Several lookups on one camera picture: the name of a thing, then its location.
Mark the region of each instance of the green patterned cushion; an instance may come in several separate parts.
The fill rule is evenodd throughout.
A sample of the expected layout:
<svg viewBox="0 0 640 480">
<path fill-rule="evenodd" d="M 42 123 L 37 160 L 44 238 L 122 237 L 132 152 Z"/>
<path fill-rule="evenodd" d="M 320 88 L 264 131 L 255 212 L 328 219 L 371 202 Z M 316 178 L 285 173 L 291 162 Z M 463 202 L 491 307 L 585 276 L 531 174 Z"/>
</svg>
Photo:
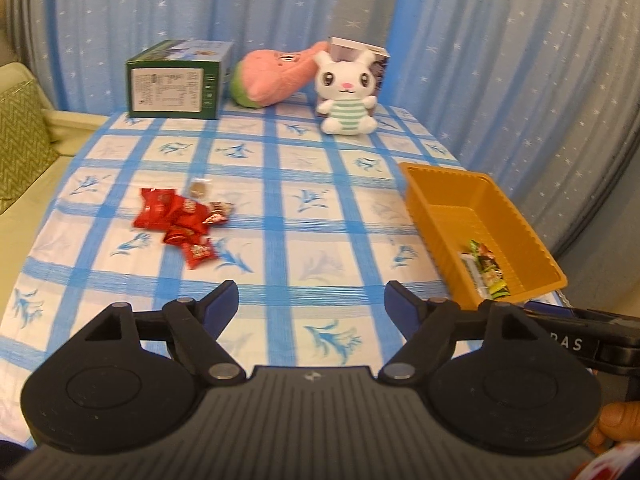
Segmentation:
<svg viewBox="0 0 640 480">
<path fill-rule="evenodd" d="M 0 150 L 2 214 L 59 156 L 49 143 L 35 81 L 0 93 Z"/>
</svg>

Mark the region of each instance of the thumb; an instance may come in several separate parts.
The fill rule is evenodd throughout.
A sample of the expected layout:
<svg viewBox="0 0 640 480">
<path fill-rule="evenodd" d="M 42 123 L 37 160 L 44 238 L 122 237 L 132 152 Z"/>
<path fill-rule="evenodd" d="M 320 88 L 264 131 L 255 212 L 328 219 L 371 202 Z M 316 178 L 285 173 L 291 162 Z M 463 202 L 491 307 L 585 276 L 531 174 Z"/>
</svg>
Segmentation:
<svg viewBox="0 0 640 480">
<path fill-rule="evenodd" d="M 640 402 L 614 402 L 600 413 L 598 428 L 611 440 L 640 440 Z"/>
</svg>

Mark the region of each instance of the black circular motor housing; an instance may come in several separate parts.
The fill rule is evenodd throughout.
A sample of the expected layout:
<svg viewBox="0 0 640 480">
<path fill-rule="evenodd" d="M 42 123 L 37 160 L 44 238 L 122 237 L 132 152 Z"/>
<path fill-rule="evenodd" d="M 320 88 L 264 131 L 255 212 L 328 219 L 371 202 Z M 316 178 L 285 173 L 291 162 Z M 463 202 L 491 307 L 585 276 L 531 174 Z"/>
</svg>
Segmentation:
<svg viewBox="0 0 640 480">
<path fill-rule="evenodd" d="M 110 306 L 26 381 L 34 440 L 82 454 L 143 446 L 182 423 L 196 385 L 180 364 L 140 346 L 131 307 Z"/>
<path fill-rule="evenodd" d="M 428 399 L 457 436 L 519 456 L 578 446 L 600 411 L 593 375 L 525 314 L 501 308 L 481 349 L 435 371 Z"/>
</svg>

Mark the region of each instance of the bunny arm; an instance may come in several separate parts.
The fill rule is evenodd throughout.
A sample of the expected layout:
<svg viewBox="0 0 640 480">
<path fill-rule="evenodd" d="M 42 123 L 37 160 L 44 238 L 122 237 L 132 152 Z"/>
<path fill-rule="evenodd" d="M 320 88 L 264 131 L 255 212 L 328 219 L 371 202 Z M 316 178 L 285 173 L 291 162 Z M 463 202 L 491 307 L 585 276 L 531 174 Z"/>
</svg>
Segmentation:
<svg viewBox="0 0 640 480">
<path fill-rule="evenodd" d="M 327 114 L 331 111 L 331 108 L 334 107 L 334 102 L 335 101 L 333 99 L 327 99 L 327 101 L 324 101 L 318 105 L 318 108 L 316 108 L 316 111 L 319 114 Z"/>
<path fill-rule="evenodd" d="M 369 95 L 362 100 L 362 104 L 367 110 L 371 110 L 378 104 L 378 98 L 375 95 Z"/>
</svg>

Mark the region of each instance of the box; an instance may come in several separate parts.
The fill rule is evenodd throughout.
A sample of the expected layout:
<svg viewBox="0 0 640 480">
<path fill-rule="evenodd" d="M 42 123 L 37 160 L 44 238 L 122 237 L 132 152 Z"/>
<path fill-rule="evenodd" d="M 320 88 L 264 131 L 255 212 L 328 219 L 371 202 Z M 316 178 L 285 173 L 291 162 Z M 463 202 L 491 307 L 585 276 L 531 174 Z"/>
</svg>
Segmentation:
<svg viewBox="0 0 640 480">
<path fill-rule="evenodd" d="M 521 303 L 563 288 L 567 279 L 538 235 L 486 174 L 402 162 L 406 207 L 447 284 L 463 310 L 484 298 L 460 253 L 476 240 L 495 255 L 511 295 Z"/>
<path fill-rule="evenodd" d="M 129 115 L 217 119 L 232 47 L 231 41 L 167 40 L 129 59 Z"/>
<path fill-rule="evenodd" d="M 381 46 L 374 46 L 359 41 L 344 40 L 343 38 L 329 38 L 329 54 L 334 61 L 353 61 L 358 54 L 368 48 L 376 54 L 376 60 L 369 67 L 373 77 L 376 78 L 376 91 L 373 95 L 378 97 L 382 83 L 385 79 L 386 66 L 389 62 L 389 53 Z M 318 96 L 318 104 L 325 101 Z M 369 115 L 373 115 L 375 108 L 369 110 Z M 318 114 L 319 117 L 326 117 L 326 114 Z"/>
</svg>

